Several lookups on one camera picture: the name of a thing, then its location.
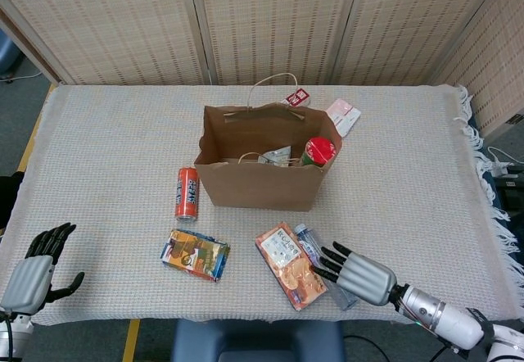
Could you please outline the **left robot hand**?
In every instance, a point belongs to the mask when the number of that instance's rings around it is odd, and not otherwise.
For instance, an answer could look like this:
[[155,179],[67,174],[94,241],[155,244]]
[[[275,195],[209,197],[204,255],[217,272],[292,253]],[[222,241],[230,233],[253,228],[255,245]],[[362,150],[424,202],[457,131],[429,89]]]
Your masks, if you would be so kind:
[[76,274],[72,283],[63,288],[52,287],[52,277],[68,237],[76,225],[65,223],[39,233],[14,268],[1,299],[1,311],[9,318],[33,316],[45,305],[71,296],[81,286],[85,273]]

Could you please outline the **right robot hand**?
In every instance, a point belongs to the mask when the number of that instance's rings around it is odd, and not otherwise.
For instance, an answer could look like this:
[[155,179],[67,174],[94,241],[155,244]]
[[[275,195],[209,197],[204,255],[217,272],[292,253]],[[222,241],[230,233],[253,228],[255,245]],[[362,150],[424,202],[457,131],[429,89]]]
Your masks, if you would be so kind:
[[316,274],[371,305],[390,302],[390,294],[397,285],[391,269],[338,242],[333,242],[332,247],[332,250],[321,247],[323,255],[318,258],[321,266],[310,266]]

